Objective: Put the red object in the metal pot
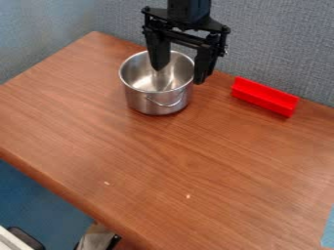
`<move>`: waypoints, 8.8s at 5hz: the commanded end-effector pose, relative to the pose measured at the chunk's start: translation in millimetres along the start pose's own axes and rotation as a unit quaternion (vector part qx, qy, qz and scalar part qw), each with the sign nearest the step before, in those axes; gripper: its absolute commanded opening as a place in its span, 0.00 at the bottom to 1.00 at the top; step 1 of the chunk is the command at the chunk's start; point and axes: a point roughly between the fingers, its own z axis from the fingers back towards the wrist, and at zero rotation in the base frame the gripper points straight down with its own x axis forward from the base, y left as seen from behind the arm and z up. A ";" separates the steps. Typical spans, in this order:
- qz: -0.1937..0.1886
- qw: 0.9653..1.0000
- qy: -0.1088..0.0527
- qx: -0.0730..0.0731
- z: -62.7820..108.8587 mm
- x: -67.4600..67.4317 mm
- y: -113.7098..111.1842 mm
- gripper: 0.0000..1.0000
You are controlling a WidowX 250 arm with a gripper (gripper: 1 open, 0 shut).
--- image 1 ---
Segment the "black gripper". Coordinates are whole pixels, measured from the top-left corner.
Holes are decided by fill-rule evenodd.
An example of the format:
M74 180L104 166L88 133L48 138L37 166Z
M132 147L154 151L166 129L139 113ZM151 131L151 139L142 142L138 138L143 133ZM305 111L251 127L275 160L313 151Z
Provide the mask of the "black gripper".
M210 16L208 5L168 5L166 9L142 9L143 34L152 68L159 71L171 59L171 43L196 49L194 83L202 84L211 75L226 49L231 28Z

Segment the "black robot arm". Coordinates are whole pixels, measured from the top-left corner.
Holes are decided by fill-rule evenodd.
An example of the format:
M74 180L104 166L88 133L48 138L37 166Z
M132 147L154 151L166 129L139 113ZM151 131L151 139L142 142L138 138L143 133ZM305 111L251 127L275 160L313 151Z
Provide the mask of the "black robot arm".
M167 8L143 7L142 33L151 66L162 70L171 61L171 44L196 50L194 83L212 74L227 53L231 28L210 16L211 0L167 0Z

